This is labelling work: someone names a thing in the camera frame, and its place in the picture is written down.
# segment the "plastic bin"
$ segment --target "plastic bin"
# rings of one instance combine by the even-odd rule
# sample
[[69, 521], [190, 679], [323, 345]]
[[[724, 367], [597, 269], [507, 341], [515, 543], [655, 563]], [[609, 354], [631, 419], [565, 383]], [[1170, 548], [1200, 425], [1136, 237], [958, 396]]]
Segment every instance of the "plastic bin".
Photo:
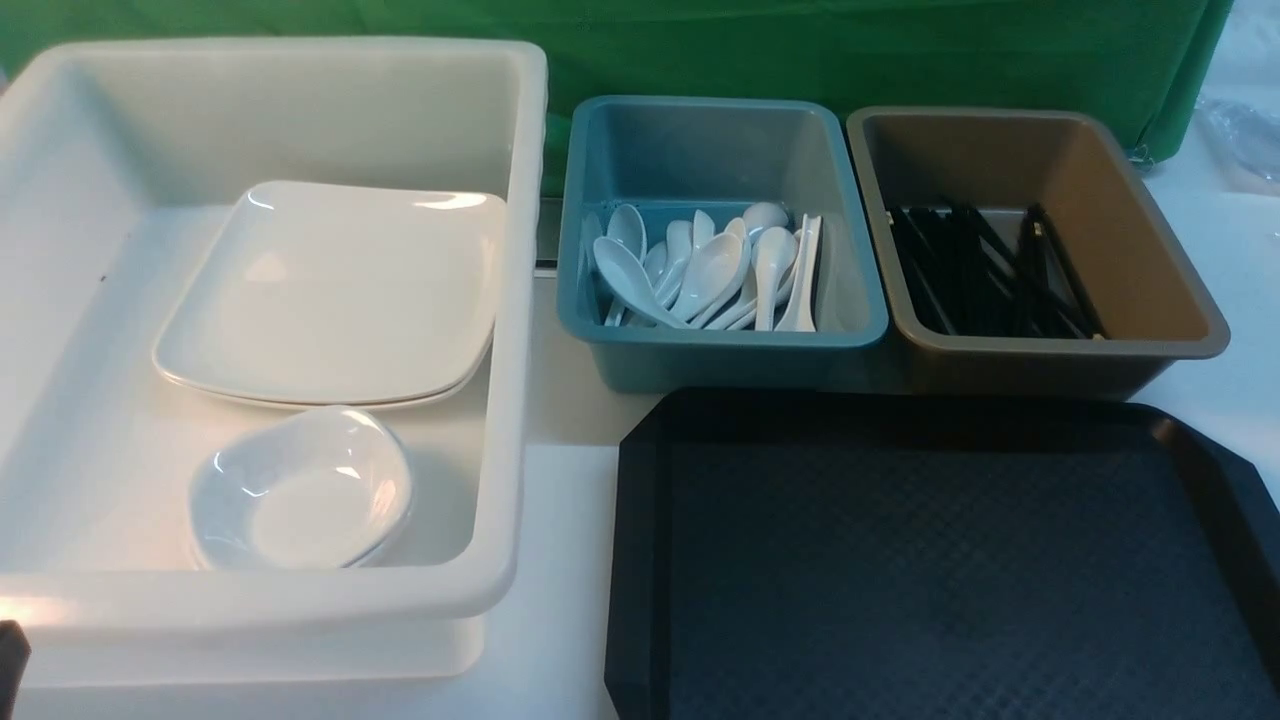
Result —
[[[911, 389], [1128, 398], [1175, 360], [1226, 348], [1226, 320], [1096, 120], [1053, 111], [869, 108], [847, 126]], [[938, 205], [943, 196], [977, 206], [1011, 246], [1016, 232], [1002, 225], [1042, 204], [1110, 340], [961, 337], [925, 328], [886, 208]]]
[[[0, 615], [40, 648], [26, 687], [422, 678], [476, 661], [481, 615], [516, 571], [545, 111], [547, 59], [524, 42], [86, 44], [14, 79], [0, 99], [0, 597], [38, 602]], [[192, 470], [283, 415], [165, 382], [151, 348], [233, 204], [271, 179], [507, 202], [490, 361], [449, 400], [380, 414], [410, 455], [415, 511], [379, 568], [191, 571]]]
[[[591, 269], [594, 214], [635, 205], [650, 238], [703, 209], [722, 228], [749, 204], [823, 218], [818, 332], [604, 327], [609, 295]], [[561, 224], [557, 306], [618, 392], [690, 386], [828, 387], [888, 327], [865, 214], [838, 119], [808, 102], [598, 97], [577, 108]]]

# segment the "green fabric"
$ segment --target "green fabric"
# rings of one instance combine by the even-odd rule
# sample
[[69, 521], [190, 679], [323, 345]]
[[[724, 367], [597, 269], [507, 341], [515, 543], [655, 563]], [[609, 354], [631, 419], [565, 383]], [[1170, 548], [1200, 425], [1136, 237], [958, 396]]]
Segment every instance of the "green fabric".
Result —
[[442, 35], [550, 59], [544, 188], [604, 94], [1057, 108], [1172, 155], [1231, 0], [0, 0], [0, 65], [90, 38]]

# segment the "square plate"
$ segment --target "square plate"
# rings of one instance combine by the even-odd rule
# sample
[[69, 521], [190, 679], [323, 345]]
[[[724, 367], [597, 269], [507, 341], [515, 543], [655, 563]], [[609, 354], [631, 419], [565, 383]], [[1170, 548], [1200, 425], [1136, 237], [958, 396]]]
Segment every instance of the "square plate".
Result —
[[252, 401], [443, 393], [489, 347], [504, 222], [502, 199], [479, 192], [259, 184], [160, 333], [155, 365]]

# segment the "textured tray surface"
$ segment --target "textured tray surface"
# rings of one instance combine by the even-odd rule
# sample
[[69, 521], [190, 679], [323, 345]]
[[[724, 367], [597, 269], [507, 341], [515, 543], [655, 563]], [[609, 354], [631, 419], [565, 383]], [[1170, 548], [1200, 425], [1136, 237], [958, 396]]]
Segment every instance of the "textured tray surface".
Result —
[[622, 720], [1275, 719], [1277, 548], [1256, 470], [1156, 410], [677, 393], [622, 446], [605, 684]]
[[1162, 448], [672, 451], [671, 716], [1276, 717]]

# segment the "white table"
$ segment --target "white table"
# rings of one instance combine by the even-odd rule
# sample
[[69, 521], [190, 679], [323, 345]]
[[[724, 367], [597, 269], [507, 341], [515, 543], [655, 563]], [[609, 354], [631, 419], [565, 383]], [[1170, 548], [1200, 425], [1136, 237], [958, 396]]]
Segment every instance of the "white table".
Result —
[[[1280, 88], [1219, 88], [1280, 110]], [[1234, 193], [1193, 127], [1148, 178], [1231, 324], [1216, 360], [1180, 363], [1138, 401], [1162, 407], [1252, 459], [1280, 497], [1280, 197]], [[488, 616], [485, 651], [447, 680], [122, 687], [31, 691], [19, 720], [306, 717], [613, 717], [602, 682], [617, 442], [657, 401], [599, 382], [561, 331], [554, 279], [536, 283], [530, 446], [520, 569]], [[404, 638], [412, 643], [413, 638]]]

